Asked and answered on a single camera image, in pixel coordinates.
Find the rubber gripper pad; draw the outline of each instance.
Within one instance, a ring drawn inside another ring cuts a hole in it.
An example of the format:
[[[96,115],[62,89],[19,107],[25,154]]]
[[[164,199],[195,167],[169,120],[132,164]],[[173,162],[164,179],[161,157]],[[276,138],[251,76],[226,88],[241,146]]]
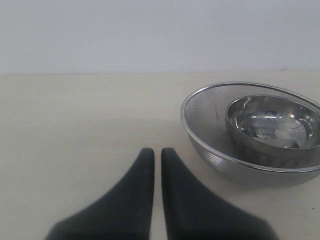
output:
[[[173,148],[161,153],[168,240],[278,240],[270,225],[206,188]]]
[[[123,178],[98,201],[59,223],[46,240],[148,240],[155,154],[143,148]]]

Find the white wall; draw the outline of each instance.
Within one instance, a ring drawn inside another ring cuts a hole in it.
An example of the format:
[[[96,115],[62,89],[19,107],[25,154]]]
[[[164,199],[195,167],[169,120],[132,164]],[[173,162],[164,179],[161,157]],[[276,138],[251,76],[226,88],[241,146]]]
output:
[[[0,74],[320,69],[319,0],[2,0]]]

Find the beige table surface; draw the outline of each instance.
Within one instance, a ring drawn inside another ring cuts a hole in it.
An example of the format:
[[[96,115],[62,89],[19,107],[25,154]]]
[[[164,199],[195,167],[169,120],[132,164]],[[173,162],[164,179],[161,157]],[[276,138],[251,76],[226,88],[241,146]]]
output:
[[[0,76],[0,239],[44,239],[54,223],[107,192],[142,147],[156,156],[152,240],[167,239],[163,147],[174,147],[216,194],[268,220],[281,240],[320,239],[320,177],[252,189],[193,150],[180,105],[193,90],[225,81],[277,85],[320,102],[320,71]]]

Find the perforated metal surface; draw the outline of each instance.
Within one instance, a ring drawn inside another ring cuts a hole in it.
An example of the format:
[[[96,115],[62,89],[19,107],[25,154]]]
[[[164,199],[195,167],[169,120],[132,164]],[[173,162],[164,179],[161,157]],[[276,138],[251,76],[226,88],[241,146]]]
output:
[[[190,94],[180,112],[182,124],[199,155],[219,172],[246,185],[289,187],[319,175],[319,158],[299,168],[268,167],[241,159],[227,135],[225,114],[230,102],[249,95],[280,96],[303,101],[309,108],[320,111],[318,103],[275,86],[251,82],[225,82],[206,86]]]

